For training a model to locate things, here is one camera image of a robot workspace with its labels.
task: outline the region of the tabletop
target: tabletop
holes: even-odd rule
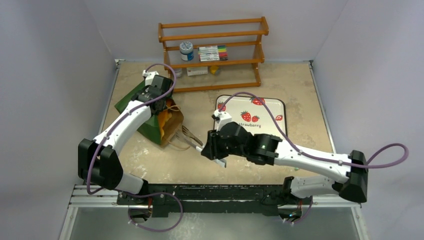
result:
[[[119,116],[114,105],[143,80],[142,72],[150,65],[149,62],[121,62],[103,129]],[[154,66],[151,70],[168,75],[163,66]],[[332,152],[309,64],[263,63],[259,65],[259,74],[260,87],[174,93],[172,97],[184,115],[183,125],[206,142],[207,132],[214,127],[211,115],[217,98],[245,91],[285,103],[287,133],[295,144]],[[210,73],[183,75],[177,79],[177,88],[247,81],[255,81],[252,66],[233,65],[221,67],[221,73],[216,76]],[[172,142],[186,146],[175,137]],[[193,148],[184,151],[172,145],[162,148],[138,132],[123,147],[119,159],[125,172],[155,184],[282,184],[288,176],[317,175],[288,166],[255,165],[239,156],[227,157],[227,167],[223,168]]]

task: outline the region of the beige table surface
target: beige table surface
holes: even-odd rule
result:
[[[103,128],[118,116],[114,105],[140,81],[150,63],[122,62],[112,93]],[[218,76],[212,74],[182,76],[177,88],[219,85],[254,81],[251,65],[223,66]],[[162,66],[155,66],[159,74],[167,76]],[[307,63],[263,63],[259,65],[262,86],[205,92],[175,93],[173,98],[181,106],[183,124],[203,142],[208,130],[213,129],[211,114],[220,95],[251,92],[259,97],[276,98],[286,105],[287,132],[297,145],[331,152],[332,146],[323,119],[314,82]],[[174,137],[173,143],[184,146]],[[185,184],[282,184],[287,176],[314,176],[305,170],[295,171],[288,166],[255,165],[242,157],[227,157],[227,168],[222,168],[190,148],[177,150],[168,145],[161,148],[136,132],[122,149],[120,162],[124,171],[142,177],[150,183]]]

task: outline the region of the white wall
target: white wall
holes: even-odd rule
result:
[[[158,23],[265,16],[265,60],[314,59],[347,0],[85,0],[113,57],[163,61]],[[227,32],[226,26],[220,26]]]
[[[0,0],[1,239],[59,237],[114,61],[83,0]]]
[[[376,240],[423,239],[424,1],[349,0],[314,70],[338,152],[405,143],[370,170],[363,213]],[[394,149],[375,160],[401,156]]]

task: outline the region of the strawberry tray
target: strawberry tray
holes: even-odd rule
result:
[[[216,99],[215,108],[219,109],[230,95],[221,95]],[[274,98],[261,98],[271,111],[281,130],[287,135],[286,105]],[[233,122],[243,126],[252,134],[272,134],[283,138],[277,130],[271,116],[261,102],[254,97],[235,96],[225,105],[224,111],[229,113]]]

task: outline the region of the white box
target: white box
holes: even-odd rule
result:
[[[208,74],[207,66],[187,67],[188,76],[202,75],[202,74]]]

